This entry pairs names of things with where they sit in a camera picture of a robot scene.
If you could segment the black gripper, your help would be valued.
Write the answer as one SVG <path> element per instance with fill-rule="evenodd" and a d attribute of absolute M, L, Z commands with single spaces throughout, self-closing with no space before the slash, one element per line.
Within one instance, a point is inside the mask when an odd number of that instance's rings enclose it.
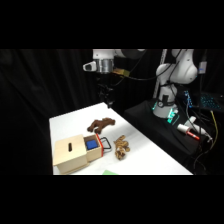
<path fill-rule="evenodd" d="M 108 108 L 112 108 L 115 104 L 114 88 L 111 85 L 111 78 L 112 76 L 110 74 L 100 74 L 97 81 L 99 97 L 102 101 L 106 101 Z"/>

